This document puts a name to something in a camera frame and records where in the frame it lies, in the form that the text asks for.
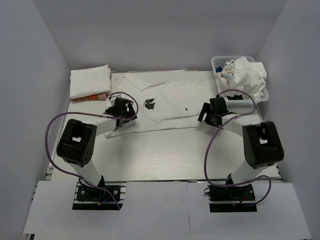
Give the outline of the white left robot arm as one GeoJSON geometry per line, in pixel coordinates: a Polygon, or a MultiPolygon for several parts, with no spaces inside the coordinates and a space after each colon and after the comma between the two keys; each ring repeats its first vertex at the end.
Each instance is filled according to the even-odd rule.
{"type": "Polygon", "coordinates": [[[133,101],[117,97],[102,117],[87,121],[69,119],[59,140],[56,154],[75,170],[80,182],[88,186],[88,193],[99,200],[105,196],[104,178],[92,161],[96,137],[115,131],[137,118],[133,101]]]}

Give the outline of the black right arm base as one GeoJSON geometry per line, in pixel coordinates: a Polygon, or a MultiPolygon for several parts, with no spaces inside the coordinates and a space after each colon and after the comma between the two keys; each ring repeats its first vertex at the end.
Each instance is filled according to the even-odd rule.
{"type": "Polygon", "coordinates": [[[257,212],[256,197],[251,184],[230,188],[208,185],[203,193],[209,198],[211,213],[257,212]]]}

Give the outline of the white printed t-shirt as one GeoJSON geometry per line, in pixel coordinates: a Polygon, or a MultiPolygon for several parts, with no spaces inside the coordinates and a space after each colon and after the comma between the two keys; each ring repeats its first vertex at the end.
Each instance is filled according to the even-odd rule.
{"type": "Polygon", "coordinates": [[[266,87],[267,71],[262,62],[249,61],[246,56],[215,59],[215,82],[222,96],[233,98],[249,94],[255,100],[261,100],[266,87]]]}

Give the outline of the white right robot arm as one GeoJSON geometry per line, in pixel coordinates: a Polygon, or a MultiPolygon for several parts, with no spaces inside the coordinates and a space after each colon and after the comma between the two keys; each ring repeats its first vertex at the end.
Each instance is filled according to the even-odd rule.
{"type": "Polygon", "coordinates": [[[284,159],[284,149],[275,123],[251,121],[250,115],[256,108],[254,104],[251,112],[237,114],[227,109],[223,97],[215,97],[203,104],[198,117],[199,122],[216,127],[204,155],[205,179],[209,186],[225,189],[226,195],[233,200],[243,195],[244,186],[261,178],[268,179],[266,175],[261,175],[261,172],[284,159]],[[207,161],[210,147],[221,130],[228,130],[242,137],[244,160],[236,171],[228,176],[225,184],[216,184],[209,180],[207,161]]]}

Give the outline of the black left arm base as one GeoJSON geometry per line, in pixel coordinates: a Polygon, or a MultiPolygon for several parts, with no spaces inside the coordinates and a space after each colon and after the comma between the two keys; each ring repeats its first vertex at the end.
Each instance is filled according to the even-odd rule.
{"type": "Polygon", "coordinates": [[[119,211],[125,200],[126,185],[124,183],[105,183],[105,191],[90,189],[88,186],[78,182],[75,188],[72,210],[84,211],[119,211]]]}

